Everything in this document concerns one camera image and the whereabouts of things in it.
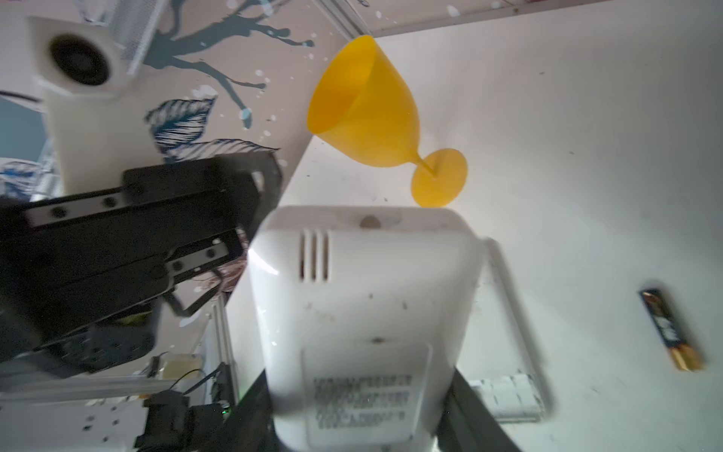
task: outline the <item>white device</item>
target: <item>white device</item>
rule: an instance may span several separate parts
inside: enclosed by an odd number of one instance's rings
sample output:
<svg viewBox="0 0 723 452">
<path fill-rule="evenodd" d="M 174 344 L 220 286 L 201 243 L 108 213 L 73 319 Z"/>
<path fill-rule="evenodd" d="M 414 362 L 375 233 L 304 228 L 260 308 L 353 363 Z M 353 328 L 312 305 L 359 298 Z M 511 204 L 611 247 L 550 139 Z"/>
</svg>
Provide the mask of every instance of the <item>white device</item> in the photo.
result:
<svg viewBox="0 0 723 452">
<path fill-rule="evenodd" d="M 288 206 L 249 250 L 279 440 L 429 451 L 482 267 L 451 210 Z"/>
<path fill-rule="evenodd" d="M 117 187 L 123 171 L 161 165 L 128 63 L 108 29 L 41 17 L 30 17 L 28 26 L 65 195 Z"/>
</svg>

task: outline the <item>metal mesh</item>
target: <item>metal mesh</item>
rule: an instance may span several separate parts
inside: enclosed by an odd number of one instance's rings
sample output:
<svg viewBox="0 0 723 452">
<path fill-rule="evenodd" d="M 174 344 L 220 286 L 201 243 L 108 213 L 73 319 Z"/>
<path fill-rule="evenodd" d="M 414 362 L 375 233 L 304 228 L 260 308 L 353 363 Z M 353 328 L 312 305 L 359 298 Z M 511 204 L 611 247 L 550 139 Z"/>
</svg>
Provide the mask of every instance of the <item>metal mesh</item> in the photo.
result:
<svg viewBox="0 0 723 452">
<path fill-rule="evenodd" d="M 167 0 L 105 0 L 89 7 L 85 0 L 75 0 L 83 20 L 108 28 L 128 63 L 131 77 L 143 63 L 166 3 Z"/>
</svg>

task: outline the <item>battery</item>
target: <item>battery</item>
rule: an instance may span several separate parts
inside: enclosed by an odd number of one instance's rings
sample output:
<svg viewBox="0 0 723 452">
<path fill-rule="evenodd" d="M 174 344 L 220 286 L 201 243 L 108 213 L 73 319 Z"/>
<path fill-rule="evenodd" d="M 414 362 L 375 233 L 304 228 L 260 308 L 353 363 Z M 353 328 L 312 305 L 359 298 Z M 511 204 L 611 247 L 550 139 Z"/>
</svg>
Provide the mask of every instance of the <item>battery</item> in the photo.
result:
<svg viewBox="0 0 723 452">
<path fill-rule="evenodd" d="M 683 337 L 662 292 L 659 289 L 646 289 L 640 291 L 640 296 L 675 366 L 679 370 L 702 370 L 701 355 Z"/>
</svg>

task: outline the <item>blue wall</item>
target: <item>blue wall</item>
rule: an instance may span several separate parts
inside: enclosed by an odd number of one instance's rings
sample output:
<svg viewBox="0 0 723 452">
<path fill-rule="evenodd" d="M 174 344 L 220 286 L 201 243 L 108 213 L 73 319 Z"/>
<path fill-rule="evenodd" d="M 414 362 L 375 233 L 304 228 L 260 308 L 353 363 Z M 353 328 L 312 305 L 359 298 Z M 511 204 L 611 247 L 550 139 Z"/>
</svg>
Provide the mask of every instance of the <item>blue wall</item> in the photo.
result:
<svg viewBox="0 0 723 452">
<path fill-rule="evenodd" d="M 40 113 L 0 98 L 0 157 L 37 161 L 45 141 Z"/>
</svg>

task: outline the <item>leaf decal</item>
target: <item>leaf decal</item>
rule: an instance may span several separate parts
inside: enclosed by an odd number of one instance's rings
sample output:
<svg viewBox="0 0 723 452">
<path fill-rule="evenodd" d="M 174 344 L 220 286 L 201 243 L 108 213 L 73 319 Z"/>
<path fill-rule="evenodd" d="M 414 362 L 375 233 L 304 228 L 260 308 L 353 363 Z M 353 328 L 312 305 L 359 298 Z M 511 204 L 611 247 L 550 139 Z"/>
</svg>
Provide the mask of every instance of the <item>leaf decal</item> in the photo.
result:
<svg viewBox="0 0 723 452">
<path fill-rule="evenodd" d="M 251 141 L 238 140 L 234 138 L 221 138 L 207 142 L 195 142 L 181 145 L 166 153 L 166 161 L 169 163 L 197 160 L 199 158 L 213 157 L 220 154 L 234 154 L 246 152 L 268 152 L 277 151 L 278 148 L 267 148 Z"/>
<path fill-rule="evenodd" d="M 158 149 L 166 153 L 201 137 L 215 100 L 215 97 L 200 101 L 173 99 L 149 111 L 144 121 L 150 125 Z"/>
<path fill-rule="evenodd" d="M 36 162 L 0 158 L 0 196 L 29 201 L 39 173 Z"/>
</svg>

